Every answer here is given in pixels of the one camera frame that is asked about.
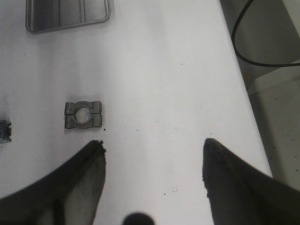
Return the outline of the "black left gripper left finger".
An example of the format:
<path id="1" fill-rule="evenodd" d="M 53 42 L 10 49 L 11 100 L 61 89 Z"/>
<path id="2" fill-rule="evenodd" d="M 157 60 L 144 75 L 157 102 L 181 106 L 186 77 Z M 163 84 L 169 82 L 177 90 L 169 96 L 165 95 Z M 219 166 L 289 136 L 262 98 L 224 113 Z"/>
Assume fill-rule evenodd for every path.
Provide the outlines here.
<path id="1" fill-rule="evenodd" d="M 56 170 L 0 200 L 2 225 L 91 225 L 106 175 L 103 141 L 90 141 Z"/>

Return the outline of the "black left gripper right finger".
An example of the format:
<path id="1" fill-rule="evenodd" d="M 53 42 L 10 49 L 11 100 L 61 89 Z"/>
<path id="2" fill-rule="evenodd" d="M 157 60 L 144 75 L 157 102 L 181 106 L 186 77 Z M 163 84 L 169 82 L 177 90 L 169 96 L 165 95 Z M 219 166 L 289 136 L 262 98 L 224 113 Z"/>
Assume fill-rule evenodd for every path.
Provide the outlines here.
<path id="1" fill-rule="evenodd" d="M 239 158 L 216 139 L 203 146 L 202 179 L 216 225 L 298 225 L 300 193 Z"/>

